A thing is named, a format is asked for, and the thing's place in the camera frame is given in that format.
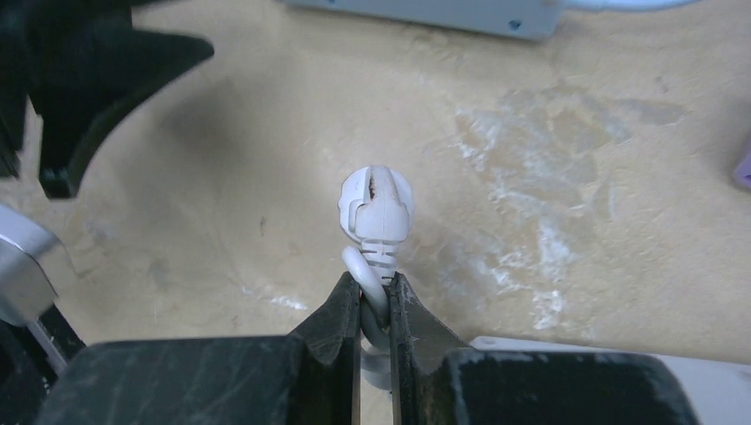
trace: white cable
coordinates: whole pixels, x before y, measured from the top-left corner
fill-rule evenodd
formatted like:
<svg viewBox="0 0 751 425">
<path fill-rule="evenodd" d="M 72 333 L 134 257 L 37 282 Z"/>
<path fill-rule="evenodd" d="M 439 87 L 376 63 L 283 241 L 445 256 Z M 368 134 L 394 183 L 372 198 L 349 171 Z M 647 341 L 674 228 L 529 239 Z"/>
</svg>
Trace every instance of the white cable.
<svg viewBox="0 0 751 425">
<path fill-rule="evenodd" d="M 342 230 L 360 245 L 359 250 L 346 247 L 342 260 L 360 285 L 360 327 L 374 348 L 362 352 L 363 376 L 377 388 L 388 389 L 390 339 L 384 329 L 389 326 L 389 299 L 383 287 L 396 274 L 399 246 L 412 227 L 412 188 L 390 168 L 368 166 L 342 184 L 339 211 Z"/>
<path fill-rule="evenodd" d="M 567 0 L 567 9 L 589 12 L 656 12 L 685 6 L 700 0 Z"/>
</svg>

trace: black claw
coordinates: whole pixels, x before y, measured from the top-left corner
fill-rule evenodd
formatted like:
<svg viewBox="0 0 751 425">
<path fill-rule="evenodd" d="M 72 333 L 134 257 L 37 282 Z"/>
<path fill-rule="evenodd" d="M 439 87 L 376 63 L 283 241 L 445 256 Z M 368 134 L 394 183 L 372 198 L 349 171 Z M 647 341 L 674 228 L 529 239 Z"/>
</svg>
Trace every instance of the black claw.
<svg viewBox="0 0 751 425">
<path fill-rule="evenodd" d="M 75 197 L 110 132 L 213 55 L 205 40 L 133 29 L 128 7 L 147 3 L 0 0 L 0 176 L 18 176 L 27 95 L 43 118 L 40 183 Z"/>
</svg>

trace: bundled cord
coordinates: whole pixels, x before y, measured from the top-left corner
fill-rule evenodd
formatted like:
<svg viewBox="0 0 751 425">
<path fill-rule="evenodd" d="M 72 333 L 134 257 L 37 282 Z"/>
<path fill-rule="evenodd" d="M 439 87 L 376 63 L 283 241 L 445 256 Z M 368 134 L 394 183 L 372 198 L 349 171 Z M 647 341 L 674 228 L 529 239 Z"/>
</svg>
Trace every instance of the bundled cord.
<svg viewBox="0 0 751 425">
<path fill-rule="evenodd" d="M 356 171 L 342 185 L 339 199 L 342 230 L 359 249 L 348 246 L 342 260 L 360 285 L 360 327 L 370 342 L 362 351 L 363 377 L 377 388 L 391 387 L 389 298 L 384 286 L 397 271 L 399 246 L 412 227 L 412 188 L 399 173 L 386 166 Z"/>
<path fill-rule="evenodd" d="M 567 0 L 567 9 L 590 12 L 656 12 L 700 0 Z"/>
</svg>

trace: beige table surface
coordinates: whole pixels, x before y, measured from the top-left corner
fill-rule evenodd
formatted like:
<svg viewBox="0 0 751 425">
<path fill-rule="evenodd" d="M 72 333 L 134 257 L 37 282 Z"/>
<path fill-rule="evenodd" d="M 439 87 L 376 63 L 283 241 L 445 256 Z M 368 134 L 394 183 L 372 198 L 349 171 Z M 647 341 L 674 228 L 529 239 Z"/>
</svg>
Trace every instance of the beige table surface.
<svg viewBox="0 0 751 425">
<path fill-rule="evenodd" d="M 471 339 L 512 336 L 751 362 L 751 4 L 568 13 L 518 42 L 272 0 L 191 0 L 139 25 L 215 58 L 109 138 L 81 196 L 0 199 L 56 231 L 88 343 L 287 332 L 343 272 L 342 180 L 412 183 L 401 268 Z M 363 391 L 364 423 L 391 423 Z"/>
</svg>

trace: purple object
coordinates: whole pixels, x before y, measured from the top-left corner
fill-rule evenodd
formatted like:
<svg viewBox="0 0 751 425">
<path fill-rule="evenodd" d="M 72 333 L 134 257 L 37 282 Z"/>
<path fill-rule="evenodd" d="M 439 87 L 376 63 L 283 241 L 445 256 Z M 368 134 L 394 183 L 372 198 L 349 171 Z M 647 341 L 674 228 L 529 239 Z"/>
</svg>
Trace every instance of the purple object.
<svg viewBox="0 0 751 425">
<path fill-rule="evenodd" d="M 751 143 L 743 153 L 743 159 L 732 174 L 735 181 L 746 189 L 751 189 Z"/>
</svg>

